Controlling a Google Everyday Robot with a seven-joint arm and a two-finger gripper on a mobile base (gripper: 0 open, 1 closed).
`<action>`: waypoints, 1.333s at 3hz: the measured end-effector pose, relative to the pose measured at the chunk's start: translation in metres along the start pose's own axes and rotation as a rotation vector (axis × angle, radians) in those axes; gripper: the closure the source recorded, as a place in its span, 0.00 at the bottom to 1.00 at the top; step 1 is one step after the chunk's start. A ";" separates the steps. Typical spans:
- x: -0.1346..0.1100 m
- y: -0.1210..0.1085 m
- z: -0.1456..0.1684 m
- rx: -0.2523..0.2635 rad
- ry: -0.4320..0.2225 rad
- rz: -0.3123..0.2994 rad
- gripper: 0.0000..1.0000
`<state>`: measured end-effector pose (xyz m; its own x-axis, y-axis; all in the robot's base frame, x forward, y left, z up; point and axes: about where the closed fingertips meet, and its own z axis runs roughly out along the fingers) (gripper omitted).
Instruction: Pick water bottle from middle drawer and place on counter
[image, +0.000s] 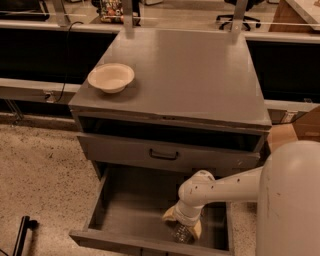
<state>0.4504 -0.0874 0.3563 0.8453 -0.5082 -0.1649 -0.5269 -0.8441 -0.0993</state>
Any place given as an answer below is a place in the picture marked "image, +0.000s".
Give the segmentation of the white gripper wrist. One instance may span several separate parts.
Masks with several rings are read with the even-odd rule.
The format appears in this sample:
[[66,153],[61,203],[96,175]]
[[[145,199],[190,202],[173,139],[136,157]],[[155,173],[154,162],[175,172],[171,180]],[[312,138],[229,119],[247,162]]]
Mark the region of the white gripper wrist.
[[201,206],[190,206],[179,200],[174,206],[170,207],[162,216],[163,221],[175,222],[176,220],[185,226],[193,227],[193,237],[199,240],[202,233],[200,214]]

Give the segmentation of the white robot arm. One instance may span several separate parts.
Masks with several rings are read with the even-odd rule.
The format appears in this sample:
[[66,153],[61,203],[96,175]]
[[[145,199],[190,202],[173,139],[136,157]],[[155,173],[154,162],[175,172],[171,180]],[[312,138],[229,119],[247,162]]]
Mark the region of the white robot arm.
[[213,202],[257,204],[256,256],[320,256],[320,143],[300,140],[272,152],[263,166],[221,179],[200,170],[163,215],[196,239]]

